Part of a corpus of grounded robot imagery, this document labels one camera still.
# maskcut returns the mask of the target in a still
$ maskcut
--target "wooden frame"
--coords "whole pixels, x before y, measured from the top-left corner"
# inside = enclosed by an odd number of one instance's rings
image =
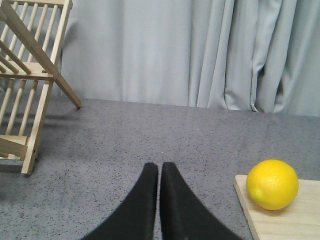
[[[30,175],[33,171],[53,84],[56,83],[77,108],[81,108],[82,106],[80,99],[62,77],[58,69],[59,57],[61,55],[72,6],[72,0],[0,0],[0,21],[5,23],[0,38],[0,85],[3,80],[2,78],[9,79],[0,109],[0,127],[4,121],[10,97],[15,91],[14,84],[16,81],[20,81],[5,134],[0,135],[0,165],[2,165],[1,163],[3,162],[7,165],[8,162],[11,161],[21,166],[21,173],[23,174]],[[18,8],[22,8],[20,16],[16,12]],[[32,9],[30,18],[27,23],[24,23],[26,12],[30,8]],[[52,8],[51,17],[47,29],[45,29],[46,33],[41,46],[39,38],[41,32],[44,31],[44,22],[48,20],[46,16],[49,8]],[[36,24],[35,17],[39,9],[42,9],[42,12],[39,22]],[[60,19],[56,33],[52,36],[57,11],[59,10],[61,10]],[[36,29],[35,34],[32,32],[32,28]],[[6,38],[9,31],[11,31],[13,37],[8,46],[6,44]],[[49,57],[47,48],[49,40],[52,37],[54,37],[54,44]],[[18,53],[15,51],[17,48],[17,40],[19,40],[18,42],[20,43]],[[23,60],[26,54],[28,54],[27,61]],[[39,80],[43,80],[44,84],[35,112],[30,136],[25,136],[25,129]],[[20,129],[17,135],[12,135],[16,115],[27,82],[31,83],[32,86],[21,120]]]

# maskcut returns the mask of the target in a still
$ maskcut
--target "yellow lemon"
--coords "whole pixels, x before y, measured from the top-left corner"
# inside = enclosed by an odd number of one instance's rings
[[[278,210],[297,196],[299,181],[296,171],[286,162],[268,159],[258,163],[246,178],[249,197],[260,207]]]

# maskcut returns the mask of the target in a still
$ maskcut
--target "curtain fold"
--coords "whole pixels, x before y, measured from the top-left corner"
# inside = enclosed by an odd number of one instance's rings
[[[73,3],[62,74],[81,97],[320,116],[318,0]]]

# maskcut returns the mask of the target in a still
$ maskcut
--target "cutting board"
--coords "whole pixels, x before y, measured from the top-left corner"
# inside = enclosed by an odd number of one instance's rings
[[[320,181],[300,180],[293,202],[265,210],[246,190],[247,175],[236,175],[234,187],[254,240],[320,240]]]

